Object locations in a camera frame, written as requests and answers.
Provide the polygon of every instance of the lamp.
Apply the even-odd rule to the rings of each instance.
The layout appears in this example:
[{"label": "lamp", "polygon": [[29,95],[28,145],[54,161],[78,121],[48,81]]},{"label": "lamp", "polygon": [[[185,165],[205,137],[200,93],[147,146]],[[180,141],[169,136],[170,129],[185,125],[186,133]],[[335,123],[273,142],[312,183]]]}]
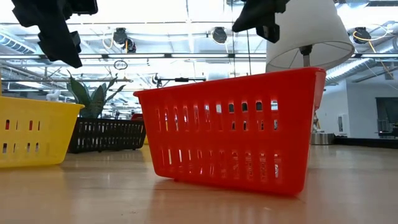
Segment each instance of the lamp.
[{"label": "lamp", "polygon": [[290,0],[276,14],[280,39],[267,43],[267,72],[299,67],[331,69],[353,52],[347,31],[331,0]]}]

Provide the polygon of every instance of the white wall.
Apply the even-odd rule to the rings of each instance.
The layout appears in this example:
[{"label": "white wall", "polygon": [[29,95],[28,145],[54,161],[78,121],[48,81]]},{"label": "white wall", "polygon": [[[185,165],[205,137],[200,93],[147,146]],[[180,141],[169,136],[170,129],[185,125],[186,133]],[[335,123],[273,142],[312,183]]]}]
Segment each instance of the white wall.
[{"label": "white wall", "polygon": [[398,97],[397,80],[384,83],[347,84],[351,138],[379,138],[377,135],[376,97]]},{"label": "white wall", "polygon": [[[340,82],[337,86],[328,86],[323,93],[321,105],[317,111],[321,130],[326,133],[343,135],[343,133],[339,133],[338,129],[338,116],[342,114],[346,114],[348,118],[348,101],[345,81]],[[345,135],[350,137],[348,121],[346,122]]]}]

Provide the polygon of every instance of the black wicker basket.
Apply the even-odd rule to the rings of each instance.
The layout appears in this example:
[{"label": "black wicker basket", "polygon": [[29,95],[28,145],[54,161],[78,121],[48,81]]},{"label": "black wicker basket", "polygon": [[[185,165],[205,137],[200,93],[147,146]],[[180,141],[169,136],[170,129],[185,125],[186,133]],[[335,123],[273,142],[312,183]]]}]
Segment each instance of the black wicker basket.
[{"label": "black wicker basket", "polygon": [[78,118],[68,152],[135,150],[145,135],[144,121]]}]

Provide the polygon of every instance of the table surface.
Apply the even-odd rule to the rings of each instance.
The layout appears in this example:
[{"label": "table surface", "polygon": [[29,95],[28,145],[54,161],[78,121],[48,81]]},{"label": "table surface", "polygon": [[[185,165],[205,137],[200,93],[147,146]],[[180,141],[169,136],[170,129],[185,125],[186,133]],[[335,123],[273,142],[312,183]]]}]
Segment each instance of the table surface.
[{"label": "table surface", "polygon": [[157,177],[147,147],[0,170],[0,223],[397,223],[398,150],[312,147],[294,198]]}]

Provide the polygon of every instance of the basket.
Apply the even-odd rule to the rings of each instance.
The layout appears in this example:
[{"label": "basket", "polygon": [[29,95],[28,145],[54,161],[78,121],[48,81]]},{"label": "basket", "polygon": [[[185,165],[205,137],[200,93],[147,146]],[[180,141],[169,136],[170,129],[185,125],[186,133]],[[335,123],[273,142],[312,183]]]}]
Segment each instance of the basket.
[{"label": "basket", "polygon": [[227,189],[301,192],[325,76],[301,68],[134,93],[156,174]]},{"label": "basket", "polygon": [[61,163],[81,108],[0,96],[0,167]]},{"label": "basket", "polygon": [[140,149],[144,145],[144,120],[78,118],[69,144],[70,153]]}]

